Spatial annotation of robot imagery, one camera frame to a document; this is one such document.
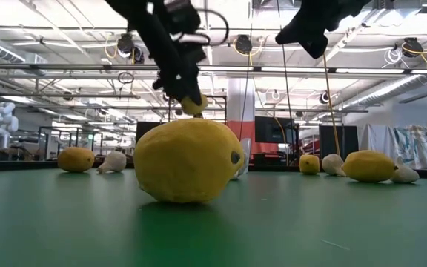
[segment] green table surface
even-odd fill
[[[1,171],[0,266],[427,266],[427,179],[249,173],[179,206],[134,170]]]

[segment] yellow lemon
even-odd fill
[[[359,182],[383,182],[394,175],[395,164],[383,153],[357,151],[347,156],[342,169]]]
[[[314,155],[302,155],[299,158],[299,171],[307,175],[319,173],[319,157]]]
[[[205,202],[218,197],[244,155],[226,125],[181,119],[157,126],[134,149],[139,186],[158,201]]]
[[[64,171],[81,173],[92,168],[93,152],[86,148],[65,148],[57,157],[57,165]]]
[[[182,111],[188,115],[194,115],[203,112],[205,107],[207,107],[207,97],[203,94],[200,96],[202,99],[202,104],[200,106],[196,105],[189,96],[186,96],[181,101]]]

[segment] pillar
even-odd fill
[[[255,142],[255,96],[253,79],[229,79],[227,89],[227,126],[240,141],[251,140],[250,155],[276,152],[278,144]]]

